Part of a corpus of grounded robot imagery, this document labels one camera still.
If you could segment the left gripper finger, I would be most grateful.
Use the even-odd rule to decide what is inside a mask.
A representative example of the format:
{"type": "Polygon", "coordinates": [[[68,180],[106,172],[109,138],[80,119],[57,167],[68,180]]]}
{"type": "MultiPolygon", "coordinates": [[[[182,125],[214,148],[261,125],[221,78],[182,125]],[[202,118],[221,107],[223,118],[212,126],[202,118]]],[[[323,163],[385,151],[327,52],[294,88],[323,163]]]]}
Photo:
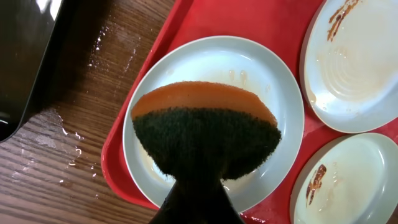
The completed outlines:
{"type": "Polygon", "coordinates": [[[222,183],[176,181],[150,224],[244,224],[222,183]]]}

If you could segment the green orange sponge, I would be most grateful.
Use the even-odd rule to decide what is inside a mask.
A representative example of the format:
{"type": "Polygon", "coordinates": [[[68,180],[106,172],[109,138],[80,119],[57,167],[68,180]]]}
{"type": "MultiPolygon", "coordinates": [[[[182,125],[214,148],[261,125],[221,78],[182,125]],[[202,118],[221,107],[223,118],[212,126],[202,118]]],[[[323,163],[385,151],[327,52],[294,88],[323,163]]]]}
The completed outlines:
{"type": "Polygon", "coordinates": [[[259,97],[212,82],[178,82],[143,95],[132,125],[157,167],[176,180],[238,179],[263,164],[282,134],[259,97]]]}

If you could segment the white plate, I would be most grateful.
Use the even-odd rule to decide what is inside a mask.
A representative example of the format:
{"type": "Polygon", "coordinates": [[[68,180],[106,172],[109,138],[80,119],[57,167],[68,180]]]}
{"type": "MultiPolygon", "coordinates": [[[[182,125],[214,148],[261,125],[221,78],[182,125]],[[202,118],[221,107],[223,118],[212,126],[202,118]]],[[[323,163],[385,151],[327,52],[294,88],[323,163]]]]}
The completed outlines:
{"type": "Polygon", "coordinates": [[[139,82],[129,103],[164,85],[204,81],[236,86],[256,94],[275,116],[282,139],[274,153],[250,174],[227,180],[234,208],[245,212],[270,195],[285,179],[299,152],[304,130],[303,99],[284,61],[257,42],[234,36],[194,40],[161,58],[139,82]]]}
{"type": "Polygon", "coordinates": [[[300,56],[303,94],[315,115],[342,133],[397,118],[397,1],[322,1],[300,56]]]}
{"type": "Polygon", "coordinates": [[[397,206],[397,144],[377,133],[332,140],[299,173],[292,223],[387,223],[397,206]]]}

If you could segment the white plate top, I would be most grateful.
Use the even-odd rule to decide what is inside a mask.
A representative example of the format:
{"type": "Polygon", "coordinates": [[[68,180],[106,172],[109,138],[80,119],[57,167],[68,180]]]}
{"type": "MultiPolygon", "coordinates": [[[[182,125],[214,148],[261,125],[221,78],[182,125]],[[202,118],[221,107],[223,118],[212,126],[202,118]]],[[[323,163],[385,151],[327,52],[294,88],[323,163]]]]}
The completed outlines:
{"type": "Polygon", "coordinates": [[[342,133],[397,118],[397,1],[322,1],[300,56],[303,94],[315,115],[342,133]]]}

